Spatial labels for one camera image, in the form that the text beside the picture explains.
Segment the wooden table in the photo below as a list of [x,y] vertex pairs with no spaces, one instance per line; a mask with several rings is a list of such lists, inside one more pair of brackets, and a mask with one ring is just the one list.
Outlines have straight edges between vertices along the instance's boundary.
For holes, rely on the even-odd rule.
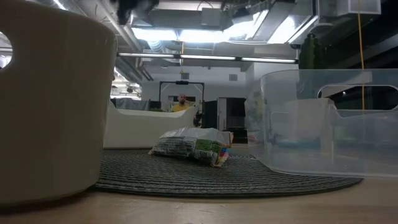
[[0,223],[398,223],[398,180],[364,180],[336,192],[250,200],[199,200],[84,192]]

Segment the yellow shirt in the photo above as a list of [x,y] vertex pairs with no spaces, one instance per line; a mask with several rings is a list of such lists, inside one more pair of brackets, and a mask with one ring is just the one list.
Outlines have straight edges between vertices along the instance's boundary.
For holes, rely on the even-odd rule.
[[189,107],[190,106],[187,103],[185,103],[184,105],[177,104],[173,106],[173,112],[183,111],[188,109]]

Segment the man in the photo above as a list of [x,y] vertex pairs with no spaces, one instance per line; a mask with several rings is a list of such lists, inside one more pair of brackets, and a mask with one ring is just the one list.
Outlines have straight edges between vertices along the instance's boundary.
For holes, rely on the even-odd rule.
[[178,104],[173,106],[173,112],[178,112],[178,111],[183,111],[186,110],[190,107],[187,103],[185,103],[187,100],[187,96],[185,94],[181,94],[178,96]]

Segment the dark gray rug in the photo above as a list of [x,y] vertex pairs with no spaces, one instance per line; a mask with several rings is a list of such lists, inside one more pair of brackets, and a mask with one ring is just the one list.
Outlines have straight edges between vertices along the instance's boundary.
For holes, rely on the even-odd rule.
[[149,150],[104,150],[98,190],[173,197],[236,198],[315,194],[362,179],[274,172],[249,155],[231,154],[221,168],[150,156]]

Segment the transparent storage container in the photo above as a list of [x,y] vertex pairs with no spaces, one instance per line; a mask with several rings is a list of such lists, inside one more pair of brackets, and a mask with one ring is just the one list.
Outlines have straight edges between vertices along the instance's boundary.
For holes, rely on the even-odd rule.
[[398,177],[396,86],[396,69],[264,75],[245,102],[251,153],[290,174]]

